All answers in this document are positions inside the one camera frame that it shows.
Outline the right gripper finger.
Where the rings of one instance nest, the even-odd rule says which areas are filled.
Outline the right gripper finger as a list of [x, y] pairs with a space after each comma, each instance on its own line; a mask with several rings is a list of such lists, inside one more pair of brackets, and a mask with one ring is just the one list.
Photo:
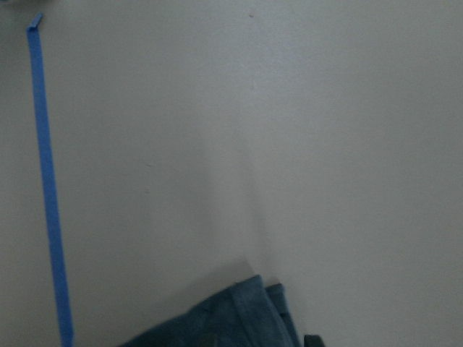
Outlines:
[[304, 347], [325, 347], [325, 343], [319, 335], [305, 335]]

